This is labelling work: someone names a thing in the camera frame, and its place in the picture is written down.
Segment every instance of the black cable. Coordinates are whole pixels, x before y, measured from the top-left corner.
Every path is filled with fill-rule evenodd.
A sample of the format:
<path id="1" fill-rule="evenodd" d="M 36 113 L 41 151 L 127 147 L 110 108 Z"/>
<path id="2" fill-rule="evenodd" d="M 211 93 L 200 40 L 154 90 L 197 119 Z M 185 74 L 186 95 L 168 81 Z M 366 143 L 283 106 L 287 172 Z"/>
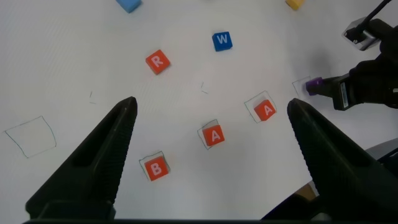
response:
<path id="1" fill-rule="evenodd" d="M 391 0 L 384 0 L 383 2 L 380 3 L 380 5 L 375 8 L 368 16 L 366 16 L 365 20 L 362 21 L 362 23 L 360 23 L 360 25 L 358 25 L 356 27 L 356 31 L 358 32 L 358 34 L 362 34 L 362 32 L 365 30 L 366 26 L 369 24 L 370 20 L 381 11 L 381 9 L 384 8 L 384 6 L 386 6 L 389 2 L 391 2 Z"/>

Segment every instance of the red letter block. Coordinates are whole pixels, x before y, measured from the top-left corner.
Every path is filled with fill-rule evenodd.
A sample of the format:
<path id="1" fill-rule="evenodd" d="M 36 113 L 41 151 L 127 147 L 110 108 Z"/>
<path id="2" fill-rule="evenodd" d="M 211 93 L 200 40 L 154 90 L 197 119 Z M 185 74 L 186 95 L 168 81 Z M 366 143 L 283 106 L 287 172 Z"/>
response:
<path id="1" fill-rule="evenodd" d="M 225 140 L 220 125 L 204 129 L 203 135 L 205 137 L 207 146 L 214 146 L 215 144 Z"/>
<path id="2" fill-rule="evenodd" d="M 170 61 L 161 50 L 158 50 L 151 56 L 147 57 L 146 62 L 156 75 L 158 75 L 170 65 Z"/>
<path id="3" fill-rule="evenodd" d="M 148 172 L 150 181 L 154 181 L 169 173 L 163 156 L 159 156 L 158 158 L 146 162 L 145 169 Z"/>
<path id="4" fill-rule="evenodd" d="M 266 121 L 274 113 L 276 113 L 273 105 L 269 100 L 264 100 L 258 106 L 255 107 L 254 111 L 257 113 L 261 121 Z"/>

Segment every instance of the light blue block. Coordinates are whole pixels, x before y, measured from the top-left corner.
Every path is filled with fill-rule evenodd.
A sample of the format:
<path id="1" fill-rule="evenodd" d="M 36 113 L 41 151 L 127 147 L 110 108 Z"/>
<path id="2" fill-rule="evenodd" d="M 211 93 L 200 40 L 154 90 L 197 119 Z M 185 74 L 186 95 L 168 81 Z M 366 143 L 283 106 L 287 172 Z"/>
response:
<path id="1" fill-rule="evenodd" d="M 141 4 L 141 0 L 116 0 L 116 1 L 128 13 L 135 10 Z"/>
<path id="2" fill-rule="evenodd" d="M 228 50 L 232 47 L 232 40 L 229 32 L 221 32 L 214 34 L 213 37 L 214 48 L 217 52 Z"/>

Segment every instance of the yellow block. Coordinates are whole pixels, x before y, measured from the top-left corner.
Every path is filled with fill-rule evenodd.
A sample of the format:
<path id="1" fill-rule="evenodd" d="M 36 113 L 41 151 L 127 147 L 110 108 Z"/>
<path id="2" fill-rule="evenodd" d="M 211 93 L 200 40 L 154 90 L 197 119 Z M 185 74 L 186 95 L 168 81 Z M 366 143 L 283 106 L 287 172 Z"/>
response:
<path id="1" fill-rule="evenodd" d="M 293 9 L 297 10 L 301 7 L 305 0 L 286 0 L 286 3 Z"/>

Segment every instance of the cube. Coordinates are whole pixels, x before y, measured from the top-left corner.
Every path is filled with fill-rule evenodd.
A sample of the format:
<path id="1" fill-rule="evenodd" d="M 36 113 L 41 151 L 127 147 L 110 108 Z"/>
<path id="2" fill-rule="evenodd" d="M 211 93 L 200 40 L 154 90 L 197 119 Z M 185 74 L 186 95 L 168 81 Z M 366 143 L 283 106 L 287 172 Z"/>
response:
<path id="1" fill-rule="evenodd" d="M 275 108 L 269 100 L 264 100 L 258 106 L 255 107 L 254 111 L 258 115 L 261 121 L 268 120 L 272 115 L 276 113 Z"/>
<path id="2" fill-rule="evenodd" d="M 146 62 L 156 75 L 158 75 L 170 65 L 170 61 L 161 50 L 157 50 L 155 53 L 147 57 Z"/>
<path id="3" fill-rule="evenodd" d="M 213 37 L 214 48 L 216 52 L 228 50 L 232 47 L 232 40 L 229 32 L 220 32 L 214 34 Z"/>
<path id="4" fill-rule="evenodd" d="M 301 7 L 305 0 L 286 0 L 286 3 L 293 9 L 297 10 Z"/>
<path id="5" fill-rule="evenodd" d="M 207 146 L 214 146 L 215 144 L 218 144 L 225 140 L 220 125 L 204 129 L 203 135 L 205 137 Z"/>
<path id="6" fill-rule="evenodd" d="M 163 156 L 156 157 L 145 163 L 145 169 L 150 181 L 157 180 L 169 173 L 166 161 Z"/>
<path id="7" fill-rule="evenodd" d="M 132 12 L 141 4 L 141 0 L 116 0 L 116 1 L 127 13 Z"/>

